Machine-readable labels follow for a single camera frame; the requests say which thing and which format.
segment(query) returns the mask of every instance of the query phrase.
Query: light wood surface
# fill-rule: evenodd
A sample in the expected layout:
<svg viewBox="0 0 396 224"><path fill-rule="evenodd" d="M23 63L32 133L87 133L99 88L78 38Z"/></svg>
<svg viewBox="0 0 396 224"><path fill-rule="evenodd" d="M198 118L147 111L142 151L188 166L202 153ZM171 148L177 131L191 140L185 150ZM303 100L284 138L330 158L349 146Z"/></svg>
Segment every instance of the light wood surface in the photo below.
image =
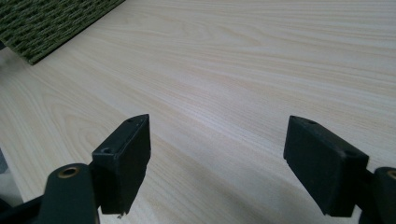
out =
<svg viewBox="0 0 396 224"><path fill-rule="evenodd" d="M149 113L131 213L102 223L357 223L283 160L289 115L396 166L396 2L127 0L30 66L0 51L0 147L22 198Z"/></svg>

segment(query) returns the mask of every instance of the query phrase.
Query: woven placemat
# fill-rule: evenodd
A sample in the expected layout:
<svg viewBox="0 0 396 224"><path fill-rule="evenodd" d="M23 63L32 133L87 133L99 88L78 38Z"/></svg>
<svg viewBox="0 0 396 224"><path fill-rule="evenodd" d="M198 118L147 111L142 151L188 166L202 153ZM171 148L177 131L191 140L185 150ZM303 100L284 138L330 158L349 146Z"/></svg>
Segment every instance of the woven placemat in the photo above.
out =
<svg viewBox="0 0 396 224"><path fill-rule="evenodd" d="M124 0L1 0L0 41L35 64Z"/></svg>

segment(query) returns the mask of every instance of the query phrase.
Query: wooden table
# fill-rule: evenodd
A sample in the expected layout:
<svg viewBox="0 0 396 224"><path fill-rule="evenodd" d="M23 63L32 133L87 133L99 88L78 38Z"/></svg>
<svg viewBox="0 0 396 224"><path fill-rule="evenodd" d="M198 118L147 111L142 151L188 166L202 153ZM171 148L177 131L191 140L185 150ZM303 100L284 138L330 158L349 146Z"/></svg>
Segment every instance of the wooden table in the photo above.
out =
<svg viewBox="0 0 396 224"><path fill-rule="evenodd" d="M289 115L396 166L396 2L126 1L35 66L0 52L0 147L22 198L149 113L131 213L102 223L357 223L283 160Z"/></svg>

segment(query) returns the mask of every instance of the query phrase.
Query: tabletop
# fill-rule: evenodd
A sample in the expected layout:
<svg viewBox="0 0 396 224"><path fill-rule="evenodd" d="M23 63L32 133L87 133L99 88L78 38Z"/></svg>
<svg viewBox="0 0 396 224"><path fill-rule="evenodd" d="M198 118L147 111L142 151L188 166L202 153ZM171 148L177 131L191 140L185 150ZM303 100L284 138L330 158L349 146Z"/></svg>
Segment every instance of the tabletop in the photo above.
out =
<svg viewBox="0 0 396 224"><path fill-rule="evenodd" d="M131 212L102 223L325 217L283 159L290 115L396 166L396 2L127 0L31 66L0 51L0 148L22 198L150 115Z"/></svg>

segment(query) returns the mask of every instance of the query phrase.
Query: wicker texture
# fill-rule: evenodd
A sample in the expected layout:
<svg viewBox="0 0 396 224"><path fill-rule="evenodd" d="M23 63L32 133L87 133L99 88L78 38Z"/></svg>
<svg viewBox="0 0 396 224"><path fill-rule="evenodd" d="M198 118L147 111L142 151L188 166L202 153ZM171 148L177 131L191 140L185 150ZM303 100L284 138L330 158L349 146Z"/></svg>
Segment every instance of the wicker texture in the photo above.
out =
<svg viewBox="0 0 396 224"><path fill-rule="evenodd" d="M124 0L2 0L0 40L34 64Z"/></svg>

